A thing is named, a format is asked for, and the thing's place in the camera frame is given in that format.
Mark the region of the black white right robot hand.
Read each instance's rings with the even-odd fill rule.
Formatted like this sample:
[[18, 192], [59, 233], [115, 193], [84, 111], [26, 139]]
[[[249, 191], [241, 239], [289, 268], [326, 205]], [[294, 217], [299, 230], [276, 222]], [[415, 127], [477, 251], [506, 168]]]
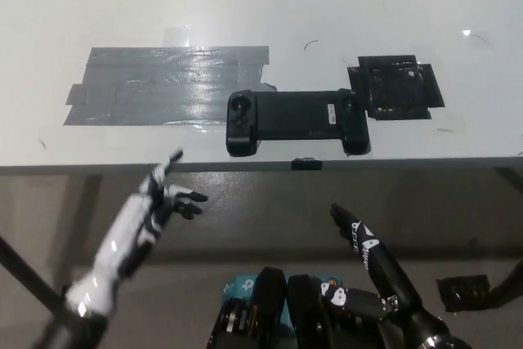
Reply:
[[402, 329], [405, 345], [416, 348], [428, 339], [447, 334], [445, 322], [424, 308], [403, 268], [363, 221], [339, 204], [331, 206], [330, 214], [342, 237], [359, 255], [380, 297], [394, 304], [391, 321]]

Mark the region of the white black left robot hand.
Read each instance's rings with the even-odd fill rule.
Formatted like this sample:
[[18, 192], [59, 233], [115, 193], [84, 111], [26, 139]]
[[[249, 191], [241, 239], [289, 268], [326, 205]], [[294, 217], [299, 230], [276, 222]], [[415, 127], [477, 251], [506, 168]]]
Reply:
[[148, 257], [173, 214], [192, 220], [208, 197], [167, 177], [183, 151], [156, 165], [123, 203], [101, 242], [90, 271], [66, 292], [65, 305], [77, 315], [109, 317], [120, 284], [133, 276]]

